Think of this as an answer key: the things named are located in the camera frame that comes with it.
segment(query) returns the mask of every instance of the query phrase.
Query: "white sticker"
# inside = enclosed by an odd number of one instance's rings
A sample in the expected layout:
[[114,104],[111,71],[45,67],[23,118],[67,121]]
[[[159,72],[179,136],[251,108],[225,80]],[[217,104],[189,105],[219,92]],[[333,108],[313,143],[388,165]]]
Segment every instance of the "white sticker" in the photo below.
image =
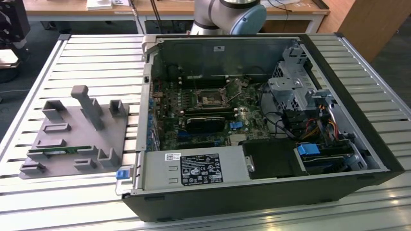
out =
[[131,11],[115,11],[115,14],[134,14]]
[[226,47],[214,47],[214,52],[217,51],[225,51],[226,50]]
[[181,160],[181,153],[166,153],[166,160]]

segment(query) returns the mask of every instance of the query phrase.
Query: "gray carpet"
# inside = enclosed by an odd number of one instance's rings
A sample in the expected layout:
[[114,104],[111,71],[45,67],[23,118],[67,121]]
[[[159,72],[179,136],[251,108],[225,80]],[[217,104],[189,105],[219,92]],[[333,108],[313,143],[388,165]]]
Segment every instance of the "gray carpet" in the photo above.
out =
[[[157,33],[155,23],[149,23],[149,32]],[[187,24],[179,25],[182,31]],[[121,21],[107,24],[105,22],[71,23],[73,34],[134,34],[137,33],[133,21]],[[59,37],[57,30],[45,30],[39,22],[31,22],[31,32],[27,36],[27,48],[31,51],[31,59],[21,65],[19,77],[0,84],[0,91],[30,89],[42,70],[43,64],[53,51]],[[411,105],[411,18],[400,29],[390,43],[374,60],[373,67],[386,79],[406,103]],[[27,92],[3,93],[0,97],[0,138],[17,116]]]

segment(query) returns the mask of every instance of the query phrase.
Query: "desk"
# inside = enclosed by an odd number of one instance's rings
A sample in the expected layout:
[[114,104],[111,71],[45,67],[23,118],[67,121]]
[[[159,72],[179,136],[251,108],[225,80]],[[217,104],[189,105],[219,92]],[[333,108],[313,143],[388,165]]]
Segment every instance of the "desk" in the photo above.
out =
[[61,100],[67,106],[79,105],[70,97],[74,85],[89,85],[89,94],[101,104],[111,99],[130,103],[123,165],[135,161],[143,36],[77,35],[58,41],[0,143],[2,230],[406,230],[411,224],[411,122],[406,121],[411,118],[410,108],[345,38],[334,34],[310,37],[406,173],[337,202],[159,223],[141,221],[121,201],[115,172],[22,180],[19,168],[45,118],[41,108],[47,99]]
[[[113,9],[89,11],[86,0],[25,0],[30,21],[119,21],[134,20],[129,6],[114,6]],[[142,24],[155,20],[149,0],[135,0]],[[162,0],[157,3],[162,20],[194,20],[194,2]],[[306,32],[317,32],[324,17],[330,10],[322,10],[313,0],[302,0],[300,4],[289,4],[289,13],[275,7],[267,8],[267,20],[310,21]]]

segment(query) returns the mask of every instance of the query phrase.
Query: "blue latch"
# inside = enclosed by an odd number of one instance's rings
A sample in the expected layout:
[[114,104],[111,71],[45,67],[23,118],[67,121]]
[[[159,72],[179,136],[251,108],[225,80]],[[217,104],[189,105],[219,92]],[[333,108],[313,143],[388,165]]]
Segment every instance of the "blue latch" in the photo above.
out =
[[119,170],[117,172],[117,179],[118,180],[126,180],[130,178],[130,170]]
[[243,122],[233,122],[230,123],[230,128],[231,129],[238,129],[238,128],[242,128],[243,127]]
[[304,143],[297,147],[301,155],[318,155],[321,154],[320,147],[314,143]]

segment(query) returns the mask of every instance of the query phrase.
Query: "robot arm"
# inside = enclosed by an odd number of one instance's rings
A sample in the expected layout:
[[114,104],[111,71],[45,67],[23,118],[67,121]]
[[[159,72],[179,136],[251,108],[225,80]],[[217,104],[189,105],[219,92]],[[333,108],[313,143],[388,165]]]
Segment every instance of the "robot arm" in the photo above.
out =
[[191,34],[257,34],[266,18],[259,0],[197,0]]

